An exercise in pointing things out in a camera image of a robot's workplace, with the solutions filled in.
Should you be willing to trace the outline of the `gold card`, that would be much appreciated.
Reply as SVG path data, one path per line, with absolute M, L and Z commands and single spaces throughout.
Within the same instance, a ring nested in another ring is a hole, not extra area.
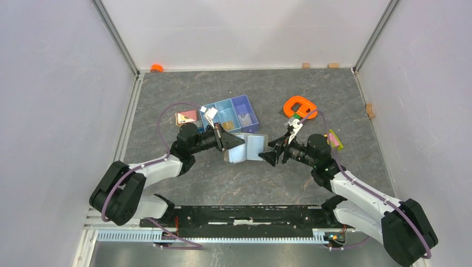
M 234 123 L 232 121 L 222 122 L 222 127 L 228 132 L 235 129 Z

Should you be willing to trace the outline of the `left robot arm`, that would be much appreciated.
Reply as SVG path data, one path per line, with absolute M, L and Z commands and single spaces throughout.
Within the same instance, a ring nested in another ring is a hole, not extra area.
M 185 123 L 164 156 L 131 165 L 113 162 L 91 194 L 89 204 L 100 212 L 103 221 L 118 226 L 147 217 L 160 226 L 169 226 L 175 219 L 172 203 L 158 195 L 144 197 L 144 189 L 187 173 L 195 164 L 196 153 L 209 149 L 226 152 L 244 144 L 244 139 L 226 132 L 218 123 L 208 126 L 203 133 L 195 124 Z

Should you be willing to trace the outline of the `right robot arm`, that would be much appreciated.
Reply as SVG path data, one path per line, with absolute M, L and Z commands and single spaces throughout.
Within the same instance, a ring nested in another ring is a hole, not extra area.
M 286 134 L 268 146 L 259 157 L 272 166 L 289 159 L 310 166 L 316 184 L 335 194 L 323 204 L 325 225 L 340 223 L 363 232 L 383 245 L 401 266 L 431 258 L 431 249 L 439 241 L 421 205 L 384 194 L 358 179 L 338 163 L 328 137 L 313 134 L 301 145 Z

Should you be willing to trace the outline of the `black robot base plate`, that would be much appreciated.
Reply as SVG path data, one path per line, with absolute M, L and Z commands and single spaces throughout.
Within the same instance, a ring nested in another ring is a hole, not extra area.
M 157 222 L 182 238 L 308 238 L 314 229 L 343 230 L 322 205 L 174 205 Z

